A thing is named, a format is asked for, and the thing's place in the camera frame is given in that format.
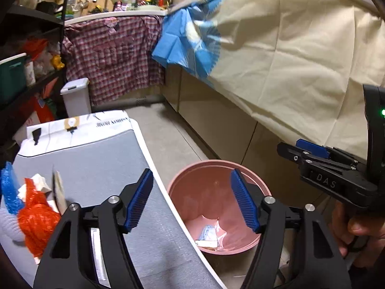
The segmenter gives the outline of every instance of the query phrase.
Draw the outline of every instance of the white plastic bin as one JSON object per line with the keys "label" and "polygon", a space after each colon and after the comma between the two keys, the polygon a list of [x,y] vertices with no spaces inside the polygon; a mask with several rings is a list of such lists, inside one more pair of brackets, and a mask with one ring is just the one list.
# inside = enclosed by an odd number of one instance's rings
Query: white plastic bin
{"label": "white plastic bin", "polygon": [[91,113],[88,83],[88,78],[81,78],[67,82],[60,90],[68,117],[72,118]]}

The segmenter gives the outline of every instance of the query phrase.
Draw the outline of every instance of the pink trash bin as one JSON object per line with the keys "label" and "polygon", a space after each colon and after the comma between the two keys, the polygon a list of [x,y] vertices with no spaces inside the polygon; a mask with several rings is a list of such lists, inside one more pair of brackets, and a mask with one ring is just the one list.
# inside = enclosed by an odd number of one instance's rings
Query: pink trash bin
{"label": "pink trash bin", "polygon": [[255,234],[244,222],[232,193],[230,172],[238,168],[245,180],[253,183],[267,196],[268,187],[251,170],[229,161],[208,160],[192,164],[174,177],[168,193],[189,233],[197,240],[206,225],[217,224],[219,247],[200,248],[211,254],[236,254],[258,244]]}

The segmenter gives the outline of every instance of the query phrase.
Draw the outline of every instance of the plaid shirt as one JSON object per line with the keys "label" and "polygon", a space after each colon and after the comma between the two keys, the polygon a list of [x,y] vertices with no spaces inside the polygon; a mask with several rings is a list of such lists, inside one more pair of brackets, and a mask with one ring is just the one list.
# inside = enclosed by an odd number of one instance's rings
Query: plaid shirt
{"label": "plaid shirt", "polygon": [[90,80],[91,105],[139,88],[164,83],[164,69],[151,58],[163,17],[128,16],[85,21],[65,28],[67,79]]}

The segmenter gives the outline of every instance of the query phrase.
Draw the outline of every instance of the blue plastic bag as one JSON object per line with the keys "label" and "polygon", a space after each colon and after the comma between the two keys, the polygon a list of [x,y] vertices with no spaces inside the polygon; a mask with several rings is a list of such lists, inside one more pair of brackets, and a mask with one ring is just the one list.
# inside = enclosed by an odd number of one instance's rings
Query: blue plastic bag
{"label": "blue plastic bag", "polygon": [[6,162],[5,167],[1,170],[1,193],[4,196],[6,209],[13,215],[17,215],[24,207],[24,202],[17,197],[16,188],[19,187],[12,164]]}

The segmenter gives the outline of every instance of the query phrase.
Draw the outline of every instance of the teal container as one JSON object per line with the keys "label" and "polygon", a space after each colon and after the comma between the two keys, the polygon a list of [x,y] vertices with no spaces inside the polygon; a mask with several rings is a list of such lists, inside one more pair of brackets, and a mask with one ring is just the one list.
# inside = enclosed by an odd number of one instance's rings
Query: teal container
{"label": "teal container", "polygon": [[0,104],[12,102],[26,88],[24,63],[26,53],[0,61]]}

